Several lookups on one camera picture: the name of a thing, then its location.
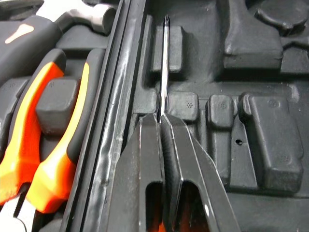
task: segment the tool case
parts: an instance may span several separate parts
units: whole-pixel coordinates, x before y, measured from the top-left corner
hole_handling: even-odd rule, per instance
[[[88,54],[104,50],[70,197],[56,213],[37,213],[33,231],[309,231],[309,1],[104,3],[117,5],[110,35],[86,25],[64,33],[56,48],[66,81],[36,107],[44,160],[70,120]],[[0,2],[0,37],[41,4]],[[0,87],[1,127],[32,74]]]

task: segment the screwdriver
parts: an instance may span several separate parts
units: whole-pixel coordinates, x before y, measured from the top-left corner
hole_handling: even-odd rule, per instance
[[[161,65],[161,83],[160,83],[160,106],[158,113],[158,122],[161,123],[161,116],[166,113],[166,97],[168,95],[169,81],[169,29],[170,18],[164,17],[163,22],[163,46],[162,46],[162,65]]]

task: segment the pliers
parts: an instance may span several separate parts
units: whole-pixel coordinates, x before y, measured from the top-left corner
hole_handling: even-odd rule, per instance
[[[64,75],[64,52],[60,49],[50,51],[30,79],[14,111],[9,143],[0,164],[0,205],[4,204],[0,221],[4,229],[30,232],[36,210],[55,212],[68,199],[98,87],[103,56],[102,49],[89,53],[68,127],[57,146],[41,163],[41,128],[35,106],[47,84]]]

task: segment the black rubber grip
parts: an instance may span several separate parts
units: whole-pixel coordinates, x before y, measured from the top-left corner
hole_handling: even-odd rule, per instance
[[[83,111],[80,120],[78,122],[77,128],[67,149],[68,157],[73,163],[77,163],[79,153],[82,147],[93,102],[97,93],[98,80],[101,74],[104,54],[105,54],[104,49],[100,48],[93,49],[89,53],[86,60],[86,63],[88,63],[89,65],[89,78],[88,78],[86,99],[84,102]]]
[[[49,53],[47,53],[47,55],[44,57],[44,59],[38,65],[36,71],[34,72],[33,76],[29,80],[28,84],[26,85],[23,93],[21,94],[21,96],[20,96],[20,98],[17,102],[16,108],[14,110],[14,114],[13,114],[13,117],[12,117],[12,121],[11,121],[8,143],[10,142],[10,140],[12,138],[12,133],[13,133],[16,117],[17,117],[17,114],[18,114],[18,110],[20,108],[20,105],[21,105],[24,97],[25,97],[25,94],[27,93],[28,89],[30,88],[31,84],[33,83],[33,81],[36,78],[36,76],[38,75],[38,73],[41,71],[41,69],[44,67],[44,65],[46,65],[49,62],[55,63],[64,72],[64,70],[66,68],[66,64],[67,64],[67,57],[61,49],[55,48],[55,49],[51,50]]]
[[[61,35],[57,24],[40,16],[31,16],[10,34],[1,35],[0,86],[12,77],[32,75]]]

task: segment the small hole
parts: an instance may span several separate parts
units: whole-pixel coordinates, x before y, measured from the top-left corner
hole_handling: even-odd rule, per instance
[[[235,143],[238,145],[238,146],[241,146],[242,145],[242,140],[241,139],[237,139],[235,141]]]

